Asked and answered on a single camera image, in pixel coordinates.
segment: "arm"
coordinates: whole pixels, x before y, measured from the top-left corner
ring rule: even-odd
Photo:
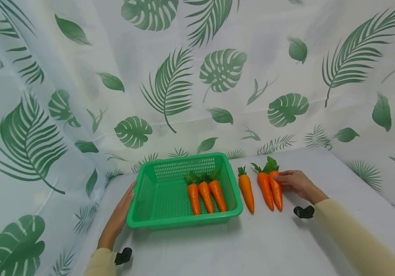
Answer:
[[[105,225],[99,237],[98,247],[90,257],[84,276],[116,276],[114,263],[116,252],[112,252],[113,244],[119,233],[121,233],[127,219],[128,208],[134,198],[133,188],[135,184],[133,182],[130,185]]]
[[[294,191],[314,205],[314,218],[331,235],[360,275],[395,275],[395,255],[392,251],[339,203],[329,199],[303,172],[285,171],[276,180],[281,182],[282,189]]]

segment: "fabric backdrop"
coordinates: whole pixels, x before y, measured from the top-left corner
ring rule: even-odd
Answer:
[[[305,146],[395,208],[395,0],[0,0],[0,275],[69,274],[147,161]]]

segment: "basket rim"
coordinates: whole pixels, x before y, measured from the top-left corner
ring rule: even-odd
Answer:
[[[235,178],[235,174],[233,172],[232,165],[226,156],[226,154],[222,152],[213,152],[213,153],[206,153],[206,154],[199,154],[195,156],[185,156],[185,157],[178,157],[178,158],[170,158],[170,159],[162,159],[162,160],[155,160],[151,162],[147,162],[143,164],[139,170],[139,174],[136,178],[136,186],[133,189],[133,192],[135,194],[134,198],[137,198],[139,194],[139,185],[142,182],[142,172],[148,165],[157,165],[157,164],[166,164],[166,163],[173,163],[177,161],[186,161],[186,160],[192,160],[192,159],[197,159],[197,158],[206,158],[206,157],[214,157],[214,156],[221,156],[224,160],[224,163],[227,166],[227,171],[229,174],[229,179],[233,188],[233,192],[235,195],[235,199],[237,202],[237,207],[232,210],[232,211],[226,211],[226,212],[217,212],[217,213],[212,213],[212,214],[201,214],[201,215],[186,215],[186,216],[180,216],[180,217],[174,217],[174,218],[159,218],[157,220],[147,220],[147,221],[140,221],[136,222],[133,221],[133,212],[135,209],[135,204],[136,201],[133,200],[133,202],[130,204],[130,208],[128,209],[128,215],[127,215],[127,225],[130,228],[140,228],[140,227],[159,227],[159,226],[166,226],[168,224],[181,224],[181,223],[190,223],[190,222],[199,222],[199,221],[204,221],[204,220],[217,220],[220,218],[230,218],[234,216],[238,216],[242,213],[244,210],[244,203],[242,202],[240,198],[240,190],[237,185],[237,181]]]

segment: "carrot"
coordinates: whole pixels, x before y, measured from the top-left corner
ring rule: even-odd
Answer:
[[[273,200],[274,204],[276,204],[276,207],[280,212],[282,212],[283,209],[283,201],[282,201],[282,186],[279,183],[279,181],[274,179],[275,175],[279,175],[279,166],[273,158],[268,156],[268,168],[270,169],[270,173],[268,174],[268,178],[270,178],[270,186],[271,186],[271,192],[273,194]]]
[[[208,184],[210,186],[211,193],[213,194],[214,200],[216,201],[219,211],[226,212],[227,204],[225,203],[224,194],[222,193],[221,184],[219,183],[220,172],[215,169],[210,174],[211,182]]]
[[[188,183],[188,196],[191,201],[191,208],[194,215],[201,214],[201,205],[199,203],[199,190],[196,183],[198,182],[198,177],[194,172],[190,172],[186,177],[185,181]]]
[[[214,213],[214,206],[213,201],[211,200],[210,187],[208,186],[208,183],[203,179],[198,188],[207,212],[209,214]]]
[[[237,168],[239,172],[239,188],[244,196],[245,204],[250,210],[250,213],[254,214],[254,196],[252,190],[252,182],[245,172],[245,166]]]
[[[263,199],[271,211],[274,211],[273,195],[271,194],[270,180],[268,180],[268,173],[264,172],[258,165],[252,163],[254,169],[258,172],[257,183],[262,191]]]

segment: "beige sleeve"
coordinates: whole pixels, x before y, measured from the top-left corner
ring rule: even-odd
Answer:
[[[116,252],[111,252],[110,249],[95,250],[87,264],[84,276],[116,276],[115,258]]]
[[[332,199],[314,205],[314,218],[362,276],[395,275],[395,255]]]

